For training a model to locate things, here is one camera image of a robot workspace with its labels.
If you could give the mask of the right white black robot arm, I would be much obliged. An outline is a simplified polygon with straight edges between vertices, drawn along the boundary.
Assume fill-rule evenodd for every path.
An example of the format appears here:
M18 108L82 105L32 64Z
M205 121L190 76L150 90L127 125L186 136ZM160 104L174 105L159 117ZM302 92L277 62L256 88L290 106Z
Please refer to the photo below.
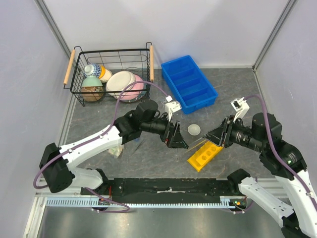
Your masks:
M307 164L299 149L282 139L282 124L274 115L257 113L250 127L244 126L242 119L228 116L203 137L222 148L237 144L258 152L260 162L283 187L291 206L267 192L244 169L227 177L230 194L245 195L259 205L275 219L286 238L317 236L317 197Z

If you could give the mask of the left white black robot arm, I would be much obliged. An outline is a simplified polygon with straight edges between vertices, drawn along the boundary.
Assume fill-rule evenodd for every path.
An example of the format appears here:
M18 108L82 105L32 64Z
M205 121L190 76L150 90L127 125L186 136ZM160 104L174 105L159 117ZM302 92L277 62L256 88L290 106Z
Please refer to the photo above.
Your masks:
M187 149L179 121L172 122L173 113L181 109L180 103L168 102L164 109L164 113L159 115L158 104L145 100L91 136L61 147L55 143L47 145L39 164L46 187L52 193L68 187L87 187L98 195L107 193L109 181L104 172L101 169L81 169L79 165L103 151L133 141L142 132L159 135L168 148Z

